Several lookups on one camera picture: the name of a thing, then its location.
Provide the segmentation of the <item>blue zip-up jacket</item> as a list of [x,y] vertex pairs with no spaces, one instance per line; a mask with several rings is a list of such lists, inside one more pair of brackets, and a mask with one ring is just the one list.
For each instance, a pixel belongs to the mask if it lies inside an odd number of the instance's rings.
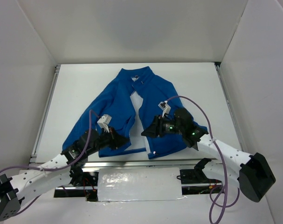
[[[153,121],[154,116],[162,113],[158,104],[173,97],[169,105],[170,114],[183,106],[177,97],[173,84],[162,77],[155,75],[150,67],[135,70],[121,69],[118,75],[104,88],[104,90],[91,102],[75,123],[62,149],[67,149],[79,139],[89,128],[89,122],[93,129],[99,129],[96,116],[108,114],[112,117],[110,125],[122,136],[129,137],[130,130],[135,123],[135,117],[139,116],[142,127],[147,128]],[[163,138],[146,138],[144,147],[130,149],[133,142],[123,145],[117,150],[109,147],[101,149],[99,157],[111,157],[145,152],[150,150],[149,159],[159,158],[179,152],[186,148],[182,137],[178,134],[170,134]]]

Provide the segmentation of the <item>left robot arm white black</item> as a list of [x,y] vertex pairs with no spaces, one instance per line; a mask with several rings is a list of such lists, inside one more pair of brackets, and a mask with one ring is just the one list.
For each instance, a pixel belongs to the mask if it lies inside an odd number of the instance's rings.
[[21,206],[34,201],[47,191],[83,182],[82,167],[89,155],[109,147],[119,149],[129,138],[110,127],[108,132],[87,130],[72,145],[55,158],[37,167],[25,167],[25,172],[8,177],[0,171],[0,222],[20,214]]

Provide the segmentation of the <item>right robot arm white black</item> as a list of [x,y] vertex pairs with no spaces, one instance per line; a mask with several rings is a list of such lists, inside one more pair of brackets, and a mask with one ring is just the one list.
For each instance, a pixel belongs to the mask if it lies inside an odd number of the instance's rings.
[[275,176],[266,160],[260,154],[249,154],[211,138],[206,128],[196,124],[186,108],[178,108],[173,119],[155,116],[153,122],[142,133],[145,137],[157,138],[179,134],[187,147],[209,154],[225,163],[216,164],[204,158],[195,166],[195,178],[199,182],[216,179],[229,183],[251,201],[259,202],[276,182]]

